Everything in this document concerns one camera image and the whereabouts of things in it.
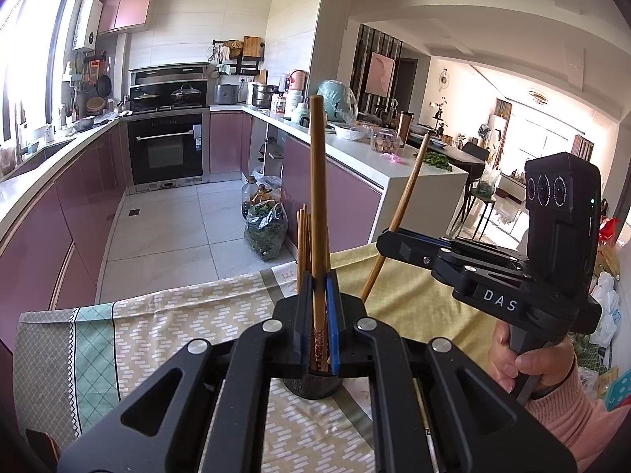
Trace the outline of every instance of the screw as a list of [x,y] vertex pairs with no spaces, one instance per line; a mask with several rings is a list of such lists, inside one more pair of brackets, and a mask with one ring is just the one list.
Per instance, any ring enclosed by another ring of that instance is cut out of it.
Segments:
[[204,340],[193,340],[186,347],[188,352],[192,354],[201,354],[202,352],[206,352],[207,348],[208,343],[206,343]]
[[359,330],[375,330],[377,328],[377,322],[373,318],[360,318],[357,321],[357,328]]
[[436,338],[431,342],[431,348],[436,352],[449,352],[451,350],[451,341],[447,338]]
[[283,322],[280,320],[276,320],[271,318],[270,320],[266,320],[263,324],[263,330],[265,332],[277,332],[283,328]]

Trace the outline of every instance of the patterned tablecloth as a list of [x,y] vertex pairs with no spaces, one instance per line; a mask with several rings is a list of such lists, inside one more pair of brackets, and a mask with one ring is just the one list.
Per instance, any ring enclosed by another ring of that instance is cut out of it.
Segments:
[[[370,244],[331,255],[341,291],[359,294],[376,254]],[[68,446],[188,341],[234,339],[295,290],[296,265],[287,263],[117,303],[24,313],[13,366],[20,430],[45,431]],[[484,366],[495,321],[450,294],[428,270],[389,260],[366,308],[401,336],[448,337]],[[373,471],[371,417],[365,378],[345,379],[316,402],[273,379],[262,471]]]
[[[24,313],[14,365],[20,429],[46,431],[66,447],[191,339],[231,340],[271,317],[277,300],[295,293],[295,269],[287,263],[117,303]],[[314,402],[273,379],[262,471],[372,471],[370,416],[366,379],[345,380]]]

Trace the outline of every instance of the ceiling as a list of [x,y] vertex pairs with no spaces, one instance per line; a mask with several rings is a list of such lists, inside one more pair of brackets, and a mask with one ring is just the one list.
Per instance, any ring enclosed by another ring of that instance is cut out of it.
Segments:
[[[486,67],[475,67],[475,69],[506,99],[511,99],[544,112],[580,130],[584,131],[585,123],[590,122],[596,122],[605,128],[613,124],[612,121],[602,114],[573,97],[566,96],[537,82]],[[535,102],[529,91],[543,94],[548,99],[548,103],[541,105]]]
[[353,0],[351,18],[428,55],[537,80],[616,121],[631,110],[631,30],[613,0]]

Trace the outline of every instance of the oven handle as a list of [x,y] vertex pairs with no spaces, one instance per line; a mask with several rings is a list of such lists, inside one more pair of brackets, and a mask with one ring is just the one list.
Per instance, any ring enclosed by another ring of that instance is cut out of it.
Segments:
[[151,137],[136,137],[136,140],[149,140],[150,138],[164,138],[164,137],[177,137],[178,135],[192,135],[193,130],[188,130],[182,133],[169,133],[166,135],[152,135]]

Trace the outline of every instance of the camera lens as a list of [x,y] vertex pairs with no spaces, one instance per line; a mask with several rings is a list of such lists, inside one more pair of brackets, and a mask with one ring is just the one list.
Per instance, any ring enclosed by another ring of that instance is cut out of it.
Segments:
[[534,199],[534,194],[536,190],[534,188],[534,180],[532,178],[528,178],[528,200],[531,201]]
[[554,180],[554,202],[557,206],[566,202],[566,183],[561,176]]
[[541,206],[547,206],[550,202],[550,180],[545,175],[539,176],[537,181],[537,197]]

